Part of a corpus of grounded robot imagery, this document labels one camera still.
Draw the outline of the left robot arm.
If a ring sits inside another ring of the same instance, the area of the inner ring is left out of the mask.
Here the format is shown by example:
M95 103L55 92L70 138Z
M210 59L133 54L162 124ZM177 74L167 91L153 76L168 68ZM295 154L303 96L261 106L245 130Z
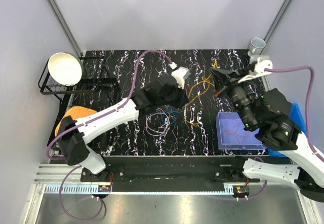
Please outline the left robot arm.
M80 165L88 169L98 181L109 177L103 157L88 144L101 134L129 121L150 115L160 106L170 105L181 109L188 103L185 79L178 76L161 76L135 91L130 98L93 115L73 120L65 117L60 125L59 148L69 166Z

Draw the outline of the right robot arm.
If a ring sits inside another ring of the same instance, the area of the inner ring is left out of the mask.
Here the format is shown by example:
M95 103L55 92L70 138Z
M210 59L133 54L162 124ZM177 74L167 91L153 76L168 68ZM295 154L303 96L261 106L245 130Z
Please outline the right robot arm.
M235 157L230 168L234 181L259 179L275 181L298 190L304 197L323 202L323 153L312 143L311 132L303 132L290 118L292 104L277 88L256 98L246 82L255 78L248 70L210 68L216 96L228 96L244 124L255 131L267 148L284 154L294 166L273 165L251 158Z

